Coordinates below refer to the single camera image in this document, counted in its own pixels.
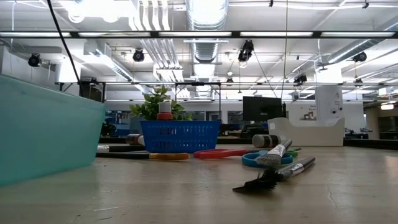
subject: red scissors handle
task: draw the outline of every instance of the red scissors handle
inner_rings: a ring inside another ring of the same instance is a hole
[[[208,149],[193,153],[193,157],[198,159],[221,159],[228,156],[243,156],[247,153],[248,151],[245,149]]]

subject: potted plant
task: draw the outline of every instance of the potted plant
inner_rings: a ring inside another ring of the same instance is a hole
[[[166,87],[156,89],[155,92],[150,95],[144,95],[145,103],[142,105],[130,105],[131,116],[140,116],[147,121],[154,121],[157,119],[157,113],[159,112],[159,103],[166,100],[167,96]],[[184,107],[179,105],[176,101],[172,100],[171,103],[173,120],[180,121],[191,121],[192,114],[182,114]]]

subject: teal plastic bin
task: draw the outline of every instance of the teal plastic bin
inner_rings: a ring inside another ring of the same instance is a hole
[[[104,104],[0,74],[0,185],[90,165]]]

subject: table surface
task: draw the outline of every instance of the table surface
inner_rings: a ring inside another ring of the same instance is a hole
[[[315,166],[273,192],[249,195],[231,189],[259,169],[239,157],[96,159],[0,188],[0,223],[397,223],[397,151],[305,147],[299,158],[307,156]]]

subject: black monitor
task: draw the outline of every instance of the black monitor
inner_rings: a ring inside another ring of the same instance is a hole
[[[272,118],[283,117],[282,100],[257,96],[243,97],[244,121],[267,121]]]

